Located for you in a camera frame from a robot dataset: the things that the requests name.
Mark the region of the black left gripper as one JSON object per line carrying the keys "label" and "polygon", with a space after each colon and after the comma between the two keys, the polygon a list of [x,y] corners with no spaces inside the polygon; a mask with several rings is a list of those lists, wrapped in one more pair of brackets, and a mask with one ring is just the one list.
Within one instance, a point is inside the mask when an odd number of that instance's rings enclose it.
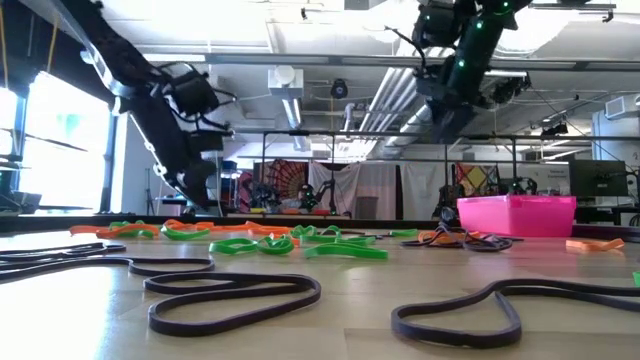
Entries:
{"label": "black left gripper", "polygon": [[215,93],[209,85],[154,87],[119,99],[119,109],[133,117],[143,139],[153,153],[159,176],[167,185],[192,203],[207,207],[207,180],[217,174],[214,163],[201,153],[215,148],[215,131],[187,131],[215,110]]}

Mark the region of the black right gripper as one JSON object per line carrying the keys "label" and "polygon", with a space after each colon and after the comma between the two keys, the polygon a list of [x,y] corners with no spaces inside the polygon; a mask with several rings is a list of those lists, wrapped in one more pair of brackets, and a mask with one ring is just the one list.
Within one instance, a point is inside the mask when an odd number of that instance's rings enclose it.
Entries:
{"label": "black right gripper", "polygon": [[489,107],[489,101],[480,91],[484,73],[454,55],[446,57],[442,64],[417,69],[417,92],[424,95],[427,102],[436,103],[431,105],[431,139],[434,143],[444,143],[449,138],[448,126],[453,111],[447,106],[462,106],[454,111],[452,119],[454,141],[475,118],[472,106]]}

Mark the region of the pink plastic basket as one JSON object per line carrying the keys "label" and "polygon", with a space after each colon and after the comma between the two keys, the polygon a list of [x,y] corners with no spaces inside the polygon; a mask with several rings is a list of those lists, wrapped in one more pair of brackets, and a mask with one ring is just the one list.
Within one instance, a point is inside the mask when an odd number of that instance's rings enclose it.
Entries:
{"label": "pink plastic basket", "polygon": [[569,237],[574,196],[502,195],[459,198],[461,226],[480,233],[515,237]]}

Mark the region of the yellow red diamond cloth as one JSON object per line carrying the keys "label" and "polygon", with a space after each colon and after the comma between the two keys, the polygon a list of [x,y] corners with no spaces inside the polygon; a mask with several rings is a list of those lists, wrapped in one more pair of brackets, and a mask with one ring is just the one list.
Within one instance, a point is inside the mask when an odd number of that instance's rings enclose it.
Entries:
{"label": "yellow red diamond cloth", "polygon": [[500,174],[497,165],[455,164],[456,183],[465,197],[484,197],[498,195]]}

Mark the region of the black hanging spotlight cluster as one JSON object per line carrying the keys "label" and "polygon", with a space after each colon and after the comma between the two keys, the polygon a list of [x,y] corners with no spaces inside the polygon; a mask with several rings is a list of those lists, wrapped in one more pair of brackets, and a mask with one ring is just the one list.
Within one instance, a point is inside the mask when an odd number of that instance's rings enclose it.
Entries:
{"label": "black hanging spotlight cluster", "polygon": [[530,87],[531,79],[529,75],[509,77],[495,85],[489,98],[495,104],[505,104]]}

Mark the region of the white hanging cloth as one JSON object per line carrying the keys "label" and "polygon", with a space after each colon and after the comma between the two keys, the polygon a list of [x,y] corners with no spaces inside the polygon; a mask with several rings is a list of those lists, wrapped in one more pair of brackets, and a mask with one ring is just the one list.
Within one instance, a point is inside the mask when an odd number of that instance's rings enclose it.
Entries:
{"label": "white hanging cloth", "polygon": [[400,165],[404,220],[431,220],[445,185],[443,163],[405,162]]}
{"label": "white hanging cloth", "polygon": [[[311,162],[308,168],[308,182],[315,189],[334,177],[335,204],[337,213],[350,212],[354,217],[356,198],[359,196],[378,197],[377,218],[375,220],[396,219],[396,165],[381,162],[355,162],[330,164]],[[320,207],[329,209],[330,193],[326,192]]]}

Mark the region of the red patterned hanging cloth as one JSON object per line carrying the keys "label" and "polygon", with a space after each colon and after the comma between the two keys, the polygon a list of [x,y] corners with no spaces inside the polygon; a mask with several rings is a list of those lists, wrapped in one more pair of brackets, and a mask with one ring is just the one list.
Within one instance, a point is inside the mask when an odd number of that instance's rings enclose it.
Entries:
{"label": "red patterned hanging cloth", "polygon": [[307,183],[308,164],[283,159],[255,163],[251,206],[267,213],[283,213],[301,206],[300,193]]}

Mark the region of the grey chair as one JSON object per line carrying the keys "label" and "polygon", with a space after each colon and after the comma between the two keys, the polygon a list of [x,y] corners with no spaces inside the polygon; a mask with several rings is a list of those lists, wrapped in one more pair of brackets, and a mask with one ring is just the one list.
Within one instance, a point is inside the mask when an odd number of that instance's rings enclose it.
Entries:
{"label": "grey chair", "polygon": [[359,196],[356,198],[354,217],[358,220],[375,220],[377,218],[378,197]]}

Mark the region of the bright window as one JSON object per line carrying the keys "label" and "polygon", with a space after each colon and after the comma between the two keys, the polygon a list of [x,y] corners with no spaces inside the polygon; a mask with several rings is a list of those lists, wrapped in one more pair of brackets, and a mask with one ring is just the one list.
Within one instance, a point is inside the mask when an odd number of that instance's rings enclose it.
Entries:
{"label": "bright window", "polygon": [[23,157],[17,189],[44,206],[97,210],[105,182],[112,118],[105,101],[41,72],[29,85],[24,117],[18,96],[0,87],[0,154]]}

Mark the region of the white ceiling air unit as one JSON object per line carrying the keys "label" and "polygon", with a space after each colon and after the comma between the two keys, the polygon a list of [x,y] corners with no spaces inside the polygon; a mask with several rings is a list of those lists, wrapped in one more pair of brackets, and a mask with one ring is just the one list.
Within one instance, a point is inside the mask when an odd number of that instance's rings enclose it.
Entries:
{"label": "white ceiling air unit", "polygon": [[304,70],[279,65],[268,70],[268,90],[272,96],[294,99],[304,95]]}

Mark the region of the black computer monitor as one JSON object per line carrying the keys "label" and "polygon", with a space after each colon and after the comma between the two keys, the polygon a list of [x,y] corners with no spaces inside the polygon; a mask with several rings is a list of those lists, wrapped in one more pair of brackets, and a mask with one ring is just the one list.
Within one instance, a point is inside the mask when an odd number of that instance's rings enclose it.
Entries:
{"label": "black computer monitor", "polygon": [[622,197],[628,195],[623,161],[572,160],[569,162],[570,192],[576,197]]}

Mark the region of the silver ventilation duct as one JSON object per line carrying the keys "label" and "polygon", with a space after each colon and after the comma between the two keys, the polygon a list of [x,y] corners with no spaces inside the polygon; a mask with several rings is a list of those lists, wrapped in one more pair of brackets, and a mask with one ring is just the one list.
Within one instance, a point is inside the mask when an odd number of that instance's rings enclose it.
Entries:
{"label": "silver ventilation duct", "polygon": [[413,66],[389,67],[359,127],[359,132],[366,132],[356,141],[360,155],[400,158],[425,131],[430,116],[425,105],[417,106],[419,100]]}

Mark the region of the black metal rack frame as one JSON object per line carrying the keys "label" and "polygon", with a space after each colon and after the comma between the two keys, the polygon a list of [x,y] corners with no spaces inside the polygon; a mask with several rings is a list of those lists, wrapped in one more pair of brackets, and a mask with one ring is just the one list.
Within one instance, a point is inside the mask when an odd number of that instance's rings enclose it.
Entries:
{"label": "black metal rack frame", "polygon": [[417,132],[367,132],[367,131],[329,131],[329,130],[258,130],[257,134],[262,136],[262,152],[261,152],[261,161],[264,162],[266,160],[266,141],[270,135],[286,135],[294,138],[308,138],[310,136],[324,136],[329,137],[331,139],[331,156],[330,160],[332,163],[335,162],[335,140],[338,137],[344,138],[355,138],[356,140],[389,140],[390,145],[387,146],[384,144],[382,146],[383,149],[389,148],[389,151],[385,152],[383,155],[375,156],[373,158],[368,158],[369,162],[378,161],[378,162],[420,162],[420,163],[444,163],[448,165],[449,163],[454,163],[455,159],[449,158],[449,151],[454,150],[457,145],[462,142],[471,141],[471,146],[478,145],[480,142],[484,144],[489,144],[493,140],[500,140],[498,147],[504,146],[511,154],[510,160],[496,160],[496,159],[474,159],[474,160],[464,160],[459,159],[459,162],[463,163],[477,163],[477,164],[510,164],[512,168],[512,177],[516,178],[518,176],[518,165],[536,165],[547,163],[550,165],[552,163],[551,160],[536,160],[536,161],[527,161],[527,160],[518,160],[517,159],[517,142],[519,140],[536,140],[539,142],[544,141],[552,141],[555,143],[559,142],[590,142],[592,145],[599,147],[601,146],[602,141],[607,142],[635,142],[640,143],[640,137],[634,136],[550,136],[550,135],[504,135],[504,134],[472,134],[472,135],[460,135],[455,141],[451,144],[448,143],[437,143],[434,144],[434,147],[437,147],[441,152],[442,156],[440,158],[404,158],[400,155],[400,151],[405,149],[410,145],[410,140],[419,140],[424,136],[424,133]]}

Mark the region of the grey overhead frame crossbar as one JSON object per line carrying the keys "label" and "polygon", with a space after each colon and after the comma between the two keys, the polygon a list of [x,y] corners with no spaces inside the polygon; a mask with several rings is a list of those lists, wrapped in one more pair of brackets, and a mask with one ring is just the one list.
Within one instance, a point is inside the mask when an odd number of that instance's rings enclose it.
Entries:
{"label": "grey overhead frame crossbar", "polygon": [[[206,64],[349,66],[413,68],[419,57],[312,55],[271,53],[146,53],[151,62],[186,61]],[[489,67],[500,71],[640,72],[640,61],[602,59],[494,59]]]}

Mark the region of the white wall air vent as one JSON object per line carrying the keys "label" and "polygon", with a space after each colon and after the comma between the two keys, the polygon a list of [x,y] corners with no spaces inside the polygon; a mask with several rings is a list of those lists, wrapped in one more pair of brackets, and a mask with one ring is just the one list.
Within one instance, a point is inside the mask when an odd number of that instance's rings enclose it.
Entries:
{"label": "white wall air vent", "polygon": [[640,93],[621,96],[606,102],[604,115],[611,121],[639,116]]}

